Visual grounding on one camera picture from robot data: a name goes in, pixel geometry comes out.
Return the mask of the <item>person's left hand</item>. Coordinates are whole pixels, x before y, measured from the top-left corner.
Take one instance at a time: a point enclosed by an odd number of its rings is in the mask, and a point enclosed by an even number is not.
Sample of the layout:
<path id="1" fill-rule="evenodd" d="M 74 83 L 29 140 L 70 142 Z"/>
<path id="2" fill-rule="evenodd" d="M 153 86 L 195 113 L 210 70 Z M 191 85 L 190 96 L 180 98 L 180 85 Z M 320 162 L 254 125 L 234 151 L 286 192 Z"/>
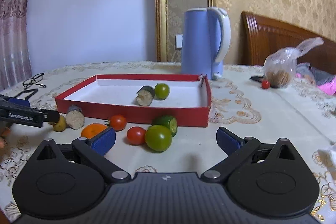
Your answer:
<path id="1" fill-rule="evenodd" d="M 6 145 L 6 137 L 11 133 L 11 130 L 8 127 L 1 128 L 0 131 L 0 149 L 3 149 Z"/>

